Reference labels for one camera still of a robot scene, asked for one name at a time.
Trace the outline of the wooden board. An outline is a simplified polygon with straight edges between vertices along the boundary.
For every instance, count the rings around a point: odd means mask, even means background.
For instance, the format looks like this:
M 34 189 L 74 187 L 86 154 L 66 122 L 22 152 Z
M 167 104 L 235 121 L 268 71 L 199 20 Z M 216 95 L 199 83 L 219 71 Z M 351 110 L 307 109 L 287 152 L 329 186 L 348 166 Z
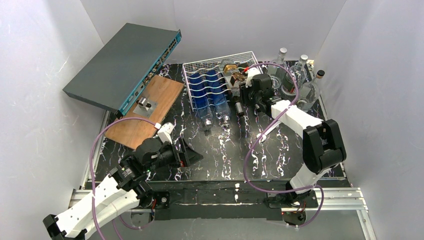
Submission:
M 183 87 L 181 82 L 154 76 L 123 118 L 145 118 L 161 124 Z M 148 122 L 132 119 L 115 124 L 106 131 L 105 137 L 134 150 L 156 131 Z

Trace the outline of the grey network switch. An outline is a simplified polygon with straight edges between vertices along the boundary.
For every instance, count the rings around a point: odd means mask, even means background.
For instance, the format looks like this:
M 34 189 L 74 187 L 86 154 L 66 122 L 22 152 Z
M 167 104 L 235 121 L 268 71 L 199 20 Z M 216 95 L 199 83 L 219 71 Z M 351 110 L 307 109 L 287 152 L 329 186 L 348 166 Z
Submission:
M 120 119 L 181 38 L 180 30 L 126 23 L 62 90 Z

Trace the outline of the dark wine bottle left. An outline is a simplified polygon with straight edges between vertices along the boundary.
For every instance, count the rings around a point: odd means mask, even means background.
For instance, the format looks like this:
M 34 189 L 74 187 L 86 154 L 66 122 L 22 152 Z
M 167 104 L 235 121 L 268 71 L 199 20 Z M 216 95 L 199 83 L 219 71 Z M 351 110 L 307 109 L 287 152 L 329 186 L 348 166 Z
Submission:
M 237 116 L 238 117 L 243 117 L 245 115 L 245 112 L 243 110 L 243 105 L 242 105 L 241 98 L 239 96 L 233 96 L 232 97 L 232 102 L 234 104 L 234 107 L 235 107 Z

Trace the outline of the metal plate with cylinder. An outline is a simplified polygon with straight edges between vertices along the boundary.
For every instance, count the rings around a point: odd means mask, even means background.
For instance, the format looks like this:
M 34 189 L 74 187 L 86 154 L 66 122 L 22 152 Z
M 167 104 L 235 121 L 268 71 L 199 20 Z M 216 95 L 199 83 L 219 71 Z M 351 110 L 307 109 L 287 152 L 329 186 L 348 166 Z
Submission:
M 135 101 L 135 108 L 132 111 L 134 114 L 150 118 L 154 110 L 157 108 L 157 102 L 151 101 L 144 96 Z

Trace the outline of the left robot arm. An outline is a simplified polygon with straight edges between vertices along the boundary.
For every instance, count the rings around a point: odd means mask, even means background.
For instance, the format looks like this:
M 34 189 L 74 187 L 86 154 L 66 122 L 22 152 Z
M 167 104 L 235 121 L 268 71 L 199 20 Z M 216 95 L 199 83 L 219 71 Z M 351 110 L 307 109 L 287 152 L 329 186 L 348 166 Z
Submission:
M 158 138 L 145 139 L 90 193 L 66 211 L 43 219 L 50 238 L 86 240 L 125 211 L 153 203 L 156 193 L 146 181 L 150 172 L 163 167 L 189 167 L 204 158 L 185 139 L 178 142 L 176 148 L 173 143 Z

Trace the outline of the clear bottle blue label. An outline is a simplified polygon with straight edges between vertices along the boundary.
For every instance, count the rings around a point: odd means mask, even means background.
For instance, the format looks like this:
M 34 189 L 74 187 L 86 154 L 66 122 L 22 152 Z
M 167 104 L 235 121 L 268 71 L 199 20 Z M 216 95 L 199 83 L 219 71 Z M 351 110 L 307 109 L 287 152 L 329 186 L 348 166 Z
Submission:
M 325 75 L 325 71 L 320 69 L 315 74 L 313 80 L 304 83 L 299 90 L 299 98 L 296 102 L 296 106 L 304 111 L 308 112 L 309 109 L 314 105 L 314 103 L 318 100 L 321 89 L 318 85 L 318 80 L 321 80 Z

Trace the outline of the clear bottle green label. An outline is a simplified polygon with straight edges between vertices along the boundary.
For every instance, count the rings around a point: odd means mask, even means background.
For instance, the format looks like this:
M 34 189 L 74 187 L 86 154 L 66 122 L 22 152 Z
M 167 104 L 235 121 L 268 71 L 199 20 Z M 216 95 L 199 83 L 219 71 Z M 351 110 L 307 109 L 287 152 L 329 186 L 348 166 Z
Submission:
M 279 66 L 283 66 L 285 68 L 286 67 L 285 57 L 286 57 L 287 51 L 288 50 L 285 47 L 280 48 L 277 57 L 270 62 L 277 64 Z M 282 79 L 284 78 L 284 75 L 286 73 L 279 66 L 275 66 L 275 65 L 267 66 L 267 74 L 270 76 L 272 88 L 274 90 L 281 87 Z

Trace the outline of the amber labelled bottle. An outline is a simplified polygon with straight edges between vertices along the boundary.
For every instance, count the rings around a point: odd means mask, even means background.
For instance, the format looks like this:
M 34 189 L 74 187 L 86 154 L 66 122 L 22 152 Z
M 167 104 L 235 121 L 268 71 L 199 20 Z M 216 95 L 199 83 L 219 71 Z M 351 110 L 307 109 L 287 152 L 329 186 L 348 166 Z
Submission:
M 247 79 L 240 72 L 238 66 L 230 58 L 225 58 L 221 61 L 219 69 L 225 78 L 228 88 L 234 97 L 241 96 L 241 86 L 245 86 Z

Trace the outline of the blue bottle right bottom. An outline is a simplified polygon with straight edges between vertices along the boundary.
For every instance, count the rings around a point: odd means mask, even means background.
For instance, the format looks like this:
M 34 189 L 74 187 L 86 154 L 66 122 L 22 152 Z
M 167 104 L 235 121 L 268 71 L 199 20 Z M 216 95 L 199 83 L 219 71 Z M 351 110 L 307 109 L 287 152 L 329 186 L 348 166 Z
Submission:
M 230 126 L 230 108 L 222 84 L 219 81 L 218 73 L 211 69 L 206 72 L 205 78 L 210 92 L 209 97 L 214 105 L 215 115 L 219 120 L 219 124 L 227 129 Z

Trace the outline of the large silver wrench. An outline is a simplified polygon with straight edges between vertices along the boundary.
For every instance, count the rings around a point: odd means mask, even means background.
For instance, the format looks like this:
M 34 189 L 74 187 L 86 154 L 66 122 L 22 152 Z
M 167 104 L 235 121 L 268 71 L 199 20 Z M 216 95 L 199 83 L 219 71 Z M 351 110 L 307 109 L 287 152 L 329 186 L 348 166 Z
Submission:
M 279 122 L 276 122 L 275 124 L 271 125 L 266 131 L 264 131 L 263 133 L 259 133 L 257 134 L 256 138 L 259 140 L 259 143 L 263 143 L 266 139 L 267 136 L 278 126 L 280 125 Z

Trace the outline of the aluminium frame rail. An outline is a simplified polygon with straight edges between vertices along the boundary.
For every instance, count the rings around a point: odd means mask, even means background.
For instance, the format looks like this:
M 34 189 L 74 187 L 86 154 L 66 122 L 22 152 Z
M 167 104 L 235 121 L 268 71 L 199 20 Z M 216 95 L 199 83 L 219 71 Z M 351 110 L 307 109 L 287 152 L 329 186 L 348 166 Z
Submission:
M 306 205 L 270 208 L 266 191 L 283 191 L 303 164 L 301 136 L 284 124 L 259 143 L 273 119 L 245 108 L 230 114 L 229 127 L 214 118 L 211 129 L 189 106 L 172 107 L 164 119 L 203 159 L 189 167 L 162 167 L 146 182 L 154 202 L 129 209 L 100 227 L 90 239 L 308 239 L 357 240 L 365 237 L 367 211 L 359 188 L 350 186 L 340 166 L 317 181 Z

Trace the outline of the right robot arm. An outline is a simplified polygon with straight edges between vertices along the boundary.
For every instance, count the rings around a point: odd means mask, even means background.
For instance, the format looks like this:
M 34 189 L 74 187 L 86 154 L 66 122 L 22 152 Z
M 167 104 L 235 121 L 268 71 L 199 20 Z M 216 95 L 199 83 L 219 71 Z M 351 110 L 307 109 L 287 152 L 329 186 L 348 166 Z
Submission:
M 253 76 L 239 90 L 244 105 L 255 107 L 273 119 L 271 128 L 283 124 L 302 139 L 302 166 L 284 190 L 267 190 L 264 203 L 270 208 L 294 203 L 305 207 L 305 199 L 311 196 L 318 180 L 347 158 L 338 123 L 314 117 L 277 96 L 267 74 Z

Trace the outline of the blue bottle left bottom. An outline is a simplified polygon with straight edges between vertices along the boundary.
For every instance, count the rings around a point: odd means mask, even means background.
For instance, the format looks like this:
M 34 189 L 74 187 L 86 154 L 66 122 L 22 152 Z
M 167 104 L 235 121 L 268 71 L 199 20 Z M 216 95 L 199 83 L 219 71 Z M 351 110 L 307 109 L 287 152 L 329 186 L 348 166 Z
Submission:
M 200 118 L 203 129 L 208 131 L 212 127 L 213 123 L 204 82 L 198 72 L 190 75 L 188 79 L 193 102 L 196 108 L 196 115 Z

